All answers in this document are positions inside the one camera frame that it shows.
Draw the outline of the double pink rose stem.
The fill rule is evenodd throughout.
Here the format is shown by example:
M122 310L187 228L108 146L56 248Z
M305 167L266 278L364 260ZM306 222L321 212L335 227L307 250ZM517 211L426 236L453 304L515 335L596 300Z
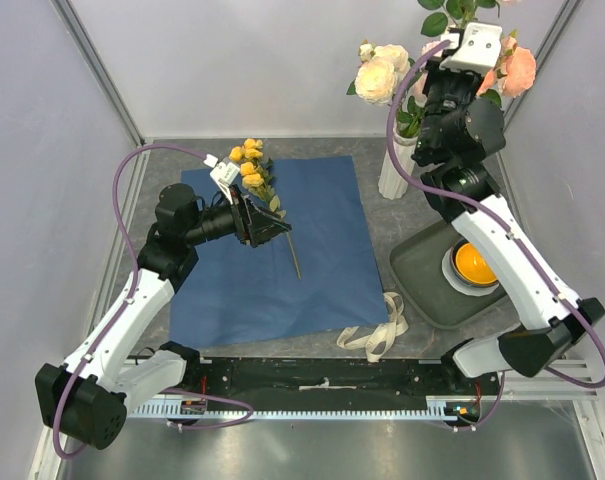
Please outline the double pink rose stem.
M421 129L421 123L427 100L427 96L423 93L426 79L427 74L422 73L419 79L412 85L410 90L410 96L407 101L408 113L412 117L412 120L407 127L407 134L409 138L417 137Z

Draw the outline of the yellow rose stem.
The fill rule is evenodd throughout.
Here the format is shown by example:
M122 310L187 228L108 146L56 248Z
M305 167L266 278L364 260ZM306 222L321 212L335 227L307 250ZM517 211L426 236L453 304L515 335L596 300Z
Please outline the yellow rose stem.
M263 149L261 139L247 138L231 149L229 158L240 168L243 187L284 220L286 211L275 190L274 162L264 157Z

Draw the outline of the pink rose stem with bud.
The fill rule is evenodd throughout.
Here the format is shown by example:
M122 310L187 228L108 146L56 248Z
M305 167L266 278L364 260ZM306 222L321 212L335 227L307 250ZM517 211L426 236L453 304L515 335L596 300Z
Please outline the pink rose stem with bud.
M421 55L424 56L429 53L431 50L435 49L441 44L441 41L433 41L427 43L421 50ZM432 58L440 58L442 56L442 50L438 50L431 55Z

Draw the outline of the cream white rose stem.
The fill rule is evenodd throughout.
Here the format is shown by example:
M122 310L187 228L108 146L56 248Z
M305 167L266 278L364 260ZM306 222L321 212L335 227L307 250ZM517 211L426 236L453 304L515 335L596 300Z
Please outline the cream white rose stem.
M411 62L401 45L375 45L364 41L358 49L360 66L346 94L364 102L390 106L398 86L408 73Z

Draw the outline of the peach pink rose stem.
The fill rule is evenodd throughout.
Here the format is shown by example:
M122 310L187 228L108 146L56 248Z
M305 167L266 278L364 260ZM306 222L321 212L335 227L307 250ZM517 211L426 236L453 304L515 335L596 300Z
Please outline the peach pink rose stem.
M513 30L502 37L497 63L485 76L477 96L501 105L502 98L516 98L533 86L536 69L533 53L519 45L518 31Z

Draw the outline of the small pink rose stem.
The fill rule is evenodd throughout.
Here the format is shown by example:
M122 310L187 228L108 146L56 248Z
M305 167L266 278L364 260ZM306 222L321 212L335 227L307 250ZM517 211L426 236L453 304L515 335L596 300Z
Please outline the small pink rose stem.
M501 14L504 5L516 1L500 0L417 0L418 5L428 12L422 22L420 34L427 38L442 35L448 27L463 28L478 19L479 10L496 10Z

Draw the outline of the blue wrapping paper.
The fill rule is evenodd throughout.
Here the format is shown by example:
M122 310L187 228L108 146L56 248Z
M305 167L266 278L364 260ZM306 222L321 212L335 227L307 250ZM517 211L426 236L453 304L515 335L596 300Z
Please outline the blue wrapping paper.
M273 172L291 234L197 247L169 306L170 340L203 349L386 321L352 158L279 159Z

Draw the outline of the cream ribbon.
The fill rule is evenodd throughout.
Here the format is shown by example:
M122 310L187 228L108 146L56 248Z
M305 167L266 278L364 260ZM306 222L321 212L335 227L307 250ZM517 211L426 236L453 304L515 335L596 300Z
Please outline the cream ribbon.
M347 327L339 334L336 345L346 351L363 350L369 363L378 363L391 349L396 339L409 330L404 316L404 301L397 292L385 292L384 302L388 320L376 326L372 333L354 339L358 327Z

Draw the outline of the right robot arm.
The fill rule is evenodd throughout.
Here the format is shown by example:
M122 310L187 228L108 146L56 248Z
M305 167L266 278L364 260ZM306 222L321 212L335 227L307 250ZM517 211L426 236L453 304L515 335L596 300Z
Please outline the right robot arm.
M514 370L534 377L589 336L605 309L583 298L553 271L522 231L508 203L483 166L505 144L500 108L476 95L482 78L427 63L427 97L413 155L428 167L421 181L431 207L478 252L516 308L519 325L501 334L467 341L448 355L440 381L459 394L483 374Z

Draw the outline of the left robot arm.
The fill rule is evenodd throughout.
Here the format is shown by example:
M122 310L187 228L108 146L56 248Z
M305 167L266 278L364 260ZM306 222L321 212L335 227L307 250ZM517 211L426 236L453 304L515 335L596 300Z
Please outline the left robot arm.
M198 245L234 236L256 248L292 229L236 185L212 205L186 184L170 185L159 194L155 217L123 290L102 320L61 365L45 364L36 374L42 419L53 430L62 458L69 455L62 435L103 450L139 406L166 389L190 393L200 385L199 352L175 342L137 366L124 366L150 322L193 271Z

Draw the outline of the white ribbed vase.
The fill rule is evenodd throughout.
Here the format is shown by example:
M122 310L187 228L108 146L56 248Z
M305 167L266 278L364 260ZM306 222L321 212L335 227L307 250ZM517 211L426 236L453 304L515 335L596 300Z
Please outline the white ribbed vase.
M405 138L398 133L394 134L393 145L399 164L408 175L412 175L416 167L412 159L416 143L416 137ZM390 148L387 147L378 181L379 193L385 199L397 200L406 193L408 186L407 181L396 170L390 156Z

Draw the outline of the dark green tray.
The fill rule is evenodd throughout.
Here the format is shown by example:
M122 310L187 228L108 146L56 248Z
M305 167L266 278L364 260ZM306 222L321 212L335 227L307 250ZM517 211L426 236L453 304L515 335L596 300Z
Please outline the dark green tray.
M430 325L455 330L508 302L496 286L489 294L469 296L455 290L442 271L461 236L438 221L396 245L389 255L391 275L402 295Z

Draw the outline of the orange bowl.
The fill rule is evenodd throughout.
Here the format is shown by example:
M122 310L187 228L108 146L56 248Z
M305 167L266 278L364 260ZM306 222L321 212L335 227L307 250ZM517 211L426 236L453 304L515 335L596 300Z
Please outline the orange bowl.
M459 242L452 253L455 273L467 284L475 287L489 287L498 282L480 252L468 241Z

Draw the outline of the white plate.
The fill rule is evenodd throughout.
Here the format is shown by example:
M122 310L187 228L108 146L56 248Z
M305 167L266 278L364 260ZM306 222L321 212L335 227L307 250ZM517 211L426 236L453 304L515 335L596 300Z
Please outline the white plate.
M462 279L454 266L453 249L449 248L441 262L441 271L448 284L457 292L468 297L484 297L495 292L499 283L491 285L471 284Z

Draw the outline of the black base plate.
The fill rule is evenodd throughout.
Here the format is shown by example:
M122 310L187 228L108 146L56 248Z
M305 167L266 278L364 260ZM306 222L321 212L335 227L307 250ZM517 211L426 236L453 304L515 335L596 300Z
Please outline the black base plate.
M349 358L213 357L187 366L181 390L245 402L260 412L423 410L428 396L475 398L494 393L440 362Z

